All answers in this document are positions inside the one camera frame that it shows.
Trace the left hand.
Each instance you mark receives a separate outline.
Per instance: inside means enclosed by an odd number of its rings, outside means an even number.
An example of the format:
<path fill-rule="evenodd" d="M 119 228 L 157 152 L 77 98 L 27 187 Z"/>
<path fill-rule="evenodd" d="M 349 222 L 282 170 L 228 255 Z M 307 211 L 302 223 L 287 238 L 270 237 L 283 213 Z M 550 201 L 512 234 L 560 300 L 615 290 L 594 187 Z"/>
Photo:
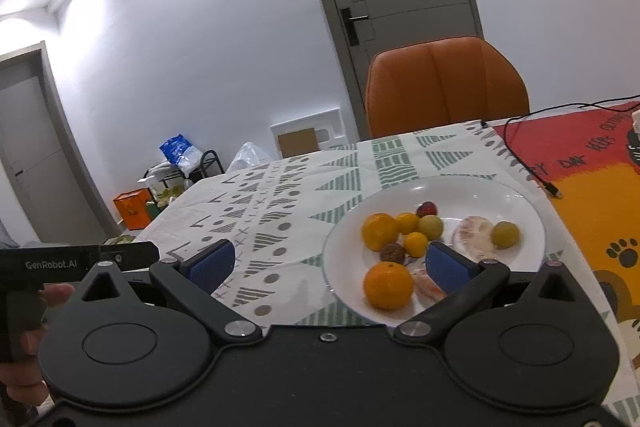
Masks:
<path fill-rule="evenodd" d="M 50 309 L 64 305 L 74 291 L 75 287 L 70 284 L 49 284 L 39 291 L 39 298 Z M 40 407 L 49 396 L 49 389 L 42 379 L 37 360 L 46 329 L 46 326 L 41 325 L 39 329 L 25 331 L 21 335 L 26 359 L 1 364 L 1 382 L 6 386 L 9 397 L 30 407 Z"/>

